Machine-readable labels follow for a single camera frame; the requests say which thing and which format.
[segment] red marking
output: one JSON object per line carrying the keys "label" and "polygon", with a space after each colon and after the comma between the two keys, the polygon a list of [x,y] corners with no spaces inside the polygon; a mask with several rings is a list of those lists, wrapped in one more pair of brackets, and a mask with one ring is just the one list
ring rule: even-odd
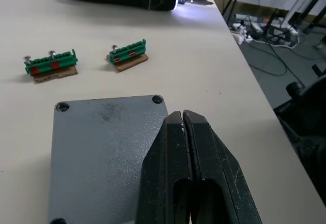
{"label": "red marking", "polygon": [[39,68],[38,67],[32,67],[30,69],[30,73],[32,76],[37,75],[39,73]]}
{"label": "red marking", "polygon": [[54,62],[50,63],[50,66],[51,66],[52,70],[60,68],[60,64],[58,61],[54,61]]}

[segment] chair leg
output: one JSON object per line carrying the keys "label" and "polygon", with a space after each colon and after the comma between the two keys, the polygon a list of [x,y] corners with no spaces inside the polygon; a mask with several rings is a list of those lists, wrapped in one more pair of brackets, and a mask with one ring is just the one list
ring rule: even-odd
{"label": "chair leg", "polygon": [[229,22],[230,22],[231,16],[232,16],[233,11],[234,11],[234,7],[235,7],[235,4],[236,4],[236,1],[237,1],[237,0],[234,0],[234,2],[233,2],[233,5],[232,5],[231,11],[230,11],[230,15],[229,15],[229,17],[228,17],[228,20],[226,21],[226,24],[227,24],[227,25],[229,25]]}
{"label": "chair leg", "polygon": [[222,12],[222,15],[225,14],[225,12],[226,12],[226,10],[228,9],[228,7],[229,7],[229,5],[230,5],[231,2],[232,2],[232,0],[229,0],[229,1],[228,1],[228,3],[226,4],[226,6],[225,6],[225,8],[224,8],[224,10],[223,10],[223,12]]}

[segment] screw head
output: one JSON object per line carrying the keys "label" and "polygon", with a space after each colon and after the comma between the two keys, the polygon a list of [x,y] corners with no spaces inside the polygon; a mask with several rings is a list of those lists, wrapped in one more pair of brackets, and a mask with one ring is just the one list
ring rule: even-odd
{"label": "screw head", "polygon": [[48,52],[48,54],[51,55],[51,56],[52,56],[52,55],[56,55],[56,51],[54,51],[54,50],[50,50],[50,51]]}
{"label": "screw head", "polygon": [[113,50],[114,53],[117,51],[117,49],[118,49],[117,45],[112,45],[112,50]]}
{"label": "screw head", "polygon": [[31,56],[29,56],[29,55],[26,55],[26,56],[24,56],[24,61],[26,61],[28,64],[31,64],[32,63],[32,58],[31,58]]}

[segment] white table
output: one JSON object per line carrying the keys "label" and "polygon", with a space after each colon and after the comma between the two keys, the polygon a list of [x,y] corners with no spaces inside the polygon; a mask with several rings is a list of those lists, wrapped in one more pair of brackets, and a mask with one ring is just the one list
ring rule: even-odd
{"label": "white table", "polygon": [[[54,105],[163,95],[204,115],[238,159],[264,224],[326,223],[326,210],[216,6],[173,12],[73,0],[0,0],[0,218],[45,223]],[[111,45],[147,40],[116,73]],[[22,57],[74,48],[79,74],[35,84]]]}

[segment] screw hole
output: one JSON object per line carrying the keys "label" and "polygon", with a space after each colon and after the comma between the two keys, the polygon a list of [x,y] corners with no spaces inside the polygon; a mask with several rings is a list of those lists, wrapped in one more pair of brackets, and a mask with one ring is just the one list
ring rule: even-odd
{"label": "screw hole", "polygon": [[161,97],[160,95],[154,95],[152,100],[154,103],[160,104],[163,102],[163,97]]}
{"label": "screw hole", "polygon": [[62,219],[62,218],[56,218],[56,219],[53,219],[50,224],[67,224],[65,219]]}
{"label": "screw hole", "polygon": [[66,112],[69,109],[69,104],[68,103],[58,103],[56,105],[56,110],[60,112]]}

